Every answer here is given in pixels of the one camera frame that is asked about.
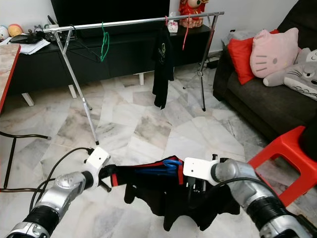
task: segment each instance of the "table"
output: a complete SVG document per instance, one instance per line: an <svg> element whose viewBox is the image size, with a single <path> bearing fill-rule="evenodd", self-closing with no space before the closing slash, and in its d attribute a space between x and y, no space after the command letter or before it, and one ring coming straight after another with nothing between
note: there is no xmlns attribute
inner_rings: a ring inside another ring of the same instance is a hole
<svg viewBox="0 0 317 238"><path fill-rule="evenodd" d="M6 93L8 91L10 81L14 72L14 68L20 53L20 45L19 44L10 44L5 46L0 46L0 113L3 108L4 100L6 97ZM51 139L49 136L44 135L11 135L0 131L0 135L5 137L13 138L8 167L6 169L5 179L4 179L4 189L7 188L10 170L13 160L13 153L16 144L16 140L18 138L26 138L26 137L39 137L44 139Z"/></svg>

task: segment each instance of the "red figurine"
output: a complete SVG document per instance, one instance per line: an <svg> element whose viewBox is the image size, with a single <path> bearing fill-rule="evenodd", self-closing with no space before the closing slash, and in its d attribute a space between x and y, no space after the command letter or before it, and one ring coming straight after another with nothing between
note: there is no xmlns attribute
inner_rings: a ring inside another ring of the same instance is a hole
<svg viewBox="0 0 317 238"><path fill-rule="evenodd" d="M209 0L180 0L179 12L181 15L200 14L205 11L205 5ZM202 17L180 19L179 24L183 27L194 28L203 24Z"/></svg>

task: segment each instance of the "red pillow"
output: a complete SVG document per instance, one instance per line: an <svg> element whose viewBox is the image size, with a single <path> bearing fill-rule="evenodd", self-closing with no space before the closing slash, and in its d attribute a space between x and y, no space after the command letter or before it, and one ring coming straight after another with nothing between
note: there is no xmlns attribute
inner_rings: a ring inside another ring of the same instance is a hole
<svg viewBox="0 0 317 238"><path fill-rule="evenodd" d="M279 33L278 30L270 32L271 34ZM252 53L253 38L243 41L231 39L228 50L231 56L234 68L238 74L238 79L242 85L255 78L250 67L250 57Z"/></svg>

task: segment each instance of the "white wall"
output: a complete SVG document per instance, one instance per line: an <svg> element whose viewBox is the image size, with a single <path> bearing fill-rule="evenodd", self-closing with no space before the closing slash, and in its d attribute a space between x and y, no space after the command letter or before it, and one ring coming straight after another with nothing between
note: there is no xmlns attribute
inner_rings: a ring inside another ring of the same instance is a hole
<svg viewBox="0 0 317 238"><path fill-rule="evenodd" d="M170 0L170 12L178 13L180 0ZM279 26L297 0L210 0L205 12L224 11L219 16L210 51L222 49L221 38L231 29L273 30ZM0 25L16 23L25 32L35 24L45 25L47 15L54 20L50 0L0 0Z"/></svg>
<svg viewBox="0 0 317 238"><path fill-rule="evenodd" d="M276 29L298 0L209 0L205 12L224 11L219 16L210 52L222 49L221 38L231 29ZM179 0L170 0L170 12L178 12Z"/></svg>
<svg viewBox="0 0 317 238"><path fill-rule="evenodd" d="M47 15L56 20L51 0L0 0L0 25L19 24L24 32L34 25L48 23Z"/></svg>

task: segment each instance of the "marble floor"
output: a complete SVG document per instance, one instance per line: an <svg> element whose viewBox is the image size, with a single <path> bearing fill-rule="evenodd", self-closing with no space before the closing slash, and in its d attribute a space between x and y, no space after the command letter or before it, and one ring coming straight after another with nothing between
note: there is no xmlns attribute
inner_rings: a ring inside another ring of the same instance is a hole
<svg viewBox="0 0 317 238"><path fill-rule="evenodd" d="M249 161L266 145L266 140L225 102L212 96L215 70L205 69L206 112L200 106L198 79L191 81L197 64L177 67L169 83L165 109L153 105L153 73L145 74L145 85L131 75L82 85L97 128L100 146L111 154L111 163L135 165L176 155L210 160L216 153ZM16 144L9 187L37 187L56 161L75 147L94 147L88 120L79 98L68 88L30 93L35 106L20 96L7 97L0 116L0 130L13 134L38 133L52 140L19 139ZM0 137L1 185L10 153L11 139ZM56 169L53 177L81 170L85 152L75 152ZM278 191L297 176L283 161L268 162L260 173ZM84 191L70 206L53 238L257 238L258 231L244 211L240 215L218 215L204 232L186 216L177 219L170 232L163 218L153 215L140 199L131 205L123 201L124 186L106 193L99 187ZM0 237L28 213L31 193L0 193ZM315 189L288 208L303 213L317 224Z"/></svg>

